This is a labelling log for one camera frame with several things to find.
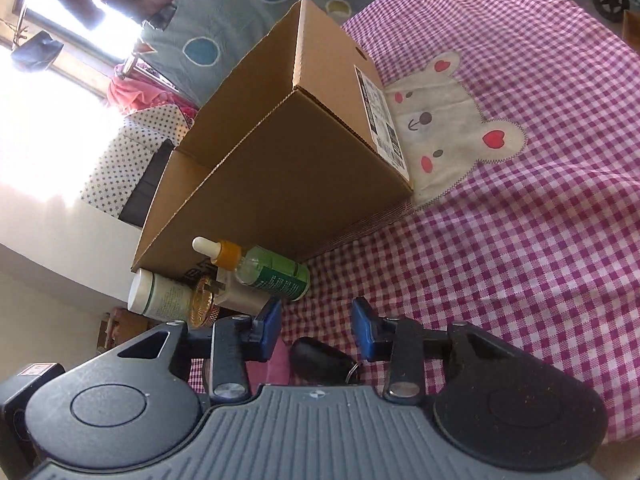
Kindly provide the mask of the white plastic bottle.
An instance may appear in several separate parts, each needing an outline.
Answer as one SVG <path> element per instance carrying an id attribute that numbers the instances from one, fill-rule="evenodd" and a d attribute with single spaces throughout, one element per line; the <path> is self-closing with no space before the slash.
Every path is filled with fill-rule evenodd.
<path id="1" fill-rule="evenodd" d="M 127 309 L 158 322 L 190 318 L 192 288 L 163 275 L 139 269 L 132 280 Z"/>

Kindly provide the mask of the black car key fob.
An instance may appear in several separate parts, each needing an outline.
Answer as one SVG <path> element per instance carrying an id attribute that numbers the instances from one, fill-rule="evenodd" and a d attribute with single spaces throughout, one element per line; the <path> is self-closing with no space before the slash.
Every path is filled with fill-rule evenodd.
<path id="1" fill-rule="evenodd" d="M 304 382 L 326 386 L 360 383 L 361 364 L 345 352 L 311 337 L 300 337 L 290 350 L 292 373 Z"/>

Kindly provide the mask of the pink checkered tablecloth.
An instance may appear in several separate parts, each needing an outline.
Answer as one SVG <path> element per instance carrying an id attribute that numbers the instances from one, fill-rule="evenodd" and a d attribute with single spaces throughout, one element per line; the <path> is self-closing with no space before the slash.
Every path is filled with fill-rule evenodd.
<path id="1" fill-rule="evenodd" d="M 283 339 L 352 350 L 348 306 L 472 322 L 588 382 L 608 440 L 639 433 L 639 59 L 570 0 L 375 0 L 345 25 L 393 82 L 454 52 L 523 147 L 313 258 Z"/>

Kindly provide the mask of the brown cardboard box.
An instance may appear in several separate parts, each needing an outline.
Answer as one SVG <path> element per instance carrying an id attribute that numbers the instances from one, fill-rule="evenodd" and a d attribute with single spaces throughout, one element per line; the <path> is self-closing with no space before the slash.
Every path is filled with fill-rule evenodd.
<path id="1" fill-rule="evenodd" d="M 194 278 L 195 237 L 303 260 L 411 192 L 372 58 L 300 0 L 171 153 L 132 265 Z"/>

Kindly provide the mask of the white power adapter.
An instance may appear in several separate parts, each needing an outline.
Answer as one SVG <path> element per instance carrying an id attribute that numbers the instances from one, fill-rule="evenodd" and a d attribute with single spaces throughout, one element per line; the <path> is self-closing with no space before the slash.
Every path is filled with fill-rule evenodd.
<path id="1" fill-rule="evenodd" d="M 216 283 L 214 304 L 221 309 L 258 315 L 270 299 L 266 292 L 240 283 L 232 272 L 221 268 L 217 270 Z"/>

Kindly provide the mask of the dark storage crate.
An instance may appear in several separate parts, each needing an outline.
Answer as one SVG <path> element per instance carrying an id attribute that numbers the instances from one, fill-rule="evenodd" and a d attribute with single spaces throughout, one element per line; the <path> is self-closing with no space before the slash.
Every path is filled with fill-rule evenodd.
<path id="1" fill-rule="evenodd" d="M 151 158 L 118 218 L 130 226 L 142 228 L 151 208 L 156 189 L 160 184 L 169 157 L 175 148 L 171 140 L 165 140 Z"/>

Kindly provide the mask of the green dropper bottle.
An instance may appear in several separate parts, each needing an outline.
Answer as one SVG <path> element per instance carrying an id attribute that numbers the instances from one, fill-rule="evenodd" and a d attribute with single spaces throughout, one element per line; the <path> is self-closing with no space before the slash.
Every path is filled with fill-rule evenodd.
<path id="1" fill-rule="evenodd" d="M 231 273 L 242 285 L 268 292 L 270 296 L 297 301 L 310 287 L 306 266 L 260 246 L 247 249 L 228 240 L 192 240 L 194 252 L 203 255 L 218 269 Z"/>

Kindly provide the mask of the pink plastic lid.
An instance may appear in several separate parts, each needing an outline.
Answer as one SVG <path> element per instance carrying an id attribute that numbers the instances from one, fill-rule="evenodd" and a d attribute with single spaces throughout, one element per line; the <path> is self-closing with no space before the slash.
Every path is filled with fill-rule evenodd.
<path id="1" fill-rule="evenodd" d="M 288 346 L 279 338 L 267 362 L 247 362 L 246 369 L 252 393 L 261 385 L 288 385 L 291 380 Z"/>

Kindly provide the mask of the blue patterned bedsheet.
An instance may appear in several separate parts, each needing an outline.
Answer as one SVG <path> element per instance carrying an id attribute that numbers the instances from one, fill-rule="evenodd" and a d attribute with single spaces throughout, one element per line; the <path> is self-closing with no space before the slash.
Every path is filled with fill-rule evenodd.
<path id="1" fill-rule="evenodd" d="M 298 0 L 176 0 L 163 29 L 145 26 L 142 60 L 201 106 Z M 374 0 L 311 0 L 344 24 Z"/>

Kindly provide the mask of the gold lidded jar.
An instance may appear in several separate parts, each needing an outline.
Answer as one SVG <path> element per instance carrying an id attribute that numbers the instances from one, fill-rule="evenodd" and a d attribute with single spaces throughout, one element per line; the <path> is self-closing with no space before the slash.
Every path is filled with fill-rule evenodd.
<path id="1" fill-rule="evenodd" d="M 190 302 L 189 325 L 191 328 L 212 327 L 219 316 L 215 304 L 218 285 L 210 275 L 203 275 L 196 284 Z"/>

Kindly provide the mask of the polka dot cloth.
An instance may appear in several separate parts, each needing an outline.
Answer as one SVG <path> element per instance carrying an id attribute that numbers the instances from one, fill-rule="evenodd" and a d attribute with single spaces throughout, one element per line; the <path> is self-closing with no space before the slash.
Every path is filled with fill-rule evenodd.
<path id="1" fill-rule="evenodd" d="M 187 118 L 175 104 L 125 116 L 90 174 L 80 199 L 104 214 L 119 217 L 160 147 L 166 141 L 177 146 L 192 125 L 193 119 Z"/>

